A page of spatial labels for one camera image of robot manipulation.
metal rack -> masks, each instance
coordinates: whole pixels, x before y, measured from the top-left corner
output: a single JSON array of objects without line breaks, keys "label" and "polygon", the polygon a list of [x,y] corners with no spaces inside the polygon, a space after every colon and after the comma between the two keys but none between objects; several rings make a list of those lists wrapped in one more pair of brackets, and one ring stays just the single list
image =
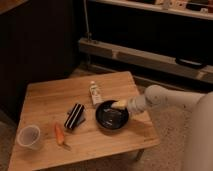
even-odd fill
[{"label": "metal rack", "polygon": [[84,0],[84,12],[86,22],[86,38],[79,40],[79,50],[87,54],[87,64],[91,67],[90,55],[100,56],[116,61],[125,62],[149,69],[158,68],[159,71],[167,72],[181,77],[202,81],[213,84],[213,66],[207,65],[202,69],[194,69],[178,65],[174,58],[165,55],[159,55],[133,48],[123,47],[116,44],[110,44],[99,40],[92,39],[92,33],[89,27],[89,18],[87,12],[87,1],[104,3],[110,5],[118,5],[129,8],[143,9],[149,11],[157,11],[171,13],[183,16],[190,16],[205,20],[213,20],[213,14],[204,14],[192,11],[181,11],[171,9],[168,6],[170,0],[165,0],[161,6],[143,4],[126,0]]}]

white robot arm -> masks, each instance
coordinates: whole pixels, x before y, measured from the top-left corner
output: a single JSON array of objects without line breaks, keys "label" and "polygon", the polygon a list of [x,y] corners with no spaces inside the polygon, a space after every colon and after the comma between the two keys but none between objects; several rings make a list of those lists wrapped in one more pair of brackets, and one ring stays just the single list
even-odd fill
[{"label": "white robot arm", "polygon": [[182,171],[213,171],[213,92],[175,91],[151,85],[144,94],[122,104],[133,114],[156,105],[174,105],[192,112]]},{"label": "white robot arm", "polygon": [[191,112],[204,95],[202,93],[168,90],[159,85],[151,85],[145,89],[144,94],[135,97],[134,100],[136,108],[139,110],[156,105],[174,105]]}]

plastic cup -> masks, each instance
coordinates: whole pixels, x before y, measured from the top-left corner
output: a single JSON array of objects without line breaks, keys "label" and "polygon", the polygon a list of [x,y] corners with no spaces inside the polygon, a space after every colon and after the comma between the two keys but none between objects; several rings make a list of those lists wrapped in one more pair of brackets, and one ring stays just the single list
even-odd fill
[{"label": "plastic cup", "polygon": [[20,146],[39,150],[43,146],[41,131],[37,125],[28,125],[20,130],[17,136]]}]

white shelf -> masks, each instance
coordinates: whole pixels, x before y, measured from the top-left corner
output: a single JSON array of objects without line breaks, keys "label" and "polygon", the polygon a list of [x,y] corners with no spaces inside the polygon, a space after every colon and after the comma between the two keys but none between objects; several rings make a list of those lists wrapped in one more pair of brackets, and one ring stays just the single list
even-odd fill
[{"label": "white shelf", "polygon": [[127,0],[89,0],[89,1],[116,5],[116,6],[123,6],[128,8],[175,14],[175,15],[181,15],[181,16],[187,16],[187,17],[194,17],[194,18],[200,18],[200,19],[206,19],[206,20],[213,20],[213,13],[197,12],[197,11],[192,11],[187,9],[186,10],[179,10],[179,9],[172,9],[172,8],[163,9],[161,5],[151,5],[151,4],[145,4],[141,2],[133,2],[133,1],[127,1]]}]

small bottle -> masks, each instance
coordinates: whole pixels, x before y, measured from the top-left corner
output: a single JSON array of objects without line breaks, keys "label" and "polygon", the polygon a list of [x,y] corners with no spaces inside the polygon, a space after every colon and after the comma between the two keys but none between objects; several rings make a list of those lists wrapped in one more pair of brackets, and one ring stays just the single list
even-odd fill
[{"label": "small bottle", "polygon": [[95,81],[90,82],[90,94],[92,98],[92,103],[95,108],[103,102],[101,97],[101,92],[99,86],[95,83]]}]

